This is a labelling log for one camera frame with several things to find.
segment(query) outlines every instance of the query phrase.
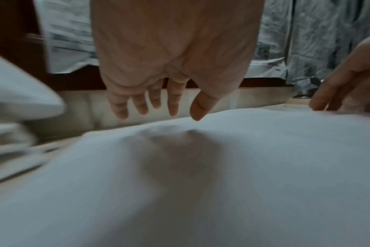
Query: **white sheet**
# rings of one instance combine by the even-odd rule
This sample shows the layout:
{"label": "white sheet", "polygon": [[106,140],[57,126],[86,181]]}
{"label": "white sheet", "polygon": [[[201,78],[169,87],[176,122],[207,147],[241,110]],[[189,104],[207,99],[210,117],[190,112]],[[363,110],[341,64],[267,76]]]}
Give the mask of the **white sheet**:
{"label": "white sheet", "polygon": [[370,247],[370,116],[93,132],[0,200],[0,247]]}

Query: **white surface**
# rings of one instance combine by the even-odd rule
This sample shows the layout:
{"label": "white surface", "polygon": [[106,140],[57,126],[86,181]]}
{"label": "white surface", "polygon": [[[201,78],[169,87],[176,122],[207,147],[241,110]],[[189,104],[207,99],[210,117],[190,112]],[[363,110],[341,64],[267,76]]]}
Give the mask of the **white surface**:
{"label": "white surface", "polygon": [[55,92],[0,57],[0,114],[32,120],[57,116],[64,110]]}
{"label": "white surface", "polygon": [[89,133],[0,199],[10,246],[370,247],[370,116],[244,109]]}

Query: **hand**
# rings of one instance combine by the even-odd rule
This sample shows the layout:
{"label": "hand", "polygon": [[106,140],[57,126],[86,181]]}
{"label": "hand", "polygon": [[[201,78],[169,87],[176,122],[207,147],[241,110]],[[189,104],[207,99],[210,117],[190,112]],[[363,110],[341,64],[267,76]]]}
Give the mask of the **hand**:
{"label": "hand", "polygon": [[264,0],[92,0],[93,37],[113,112],[128,117],[131,98],[147,114],[145,91],[161,106],[169,77],[171,116],[186,83],[201,92],[190,114],[200,120],[237,89],[257,44]]}
{"label": "hand", "polygon": [[349,57],[322,83],[310,101],[316,111],[362,109],[370,112],[370,37],[362,41]]}

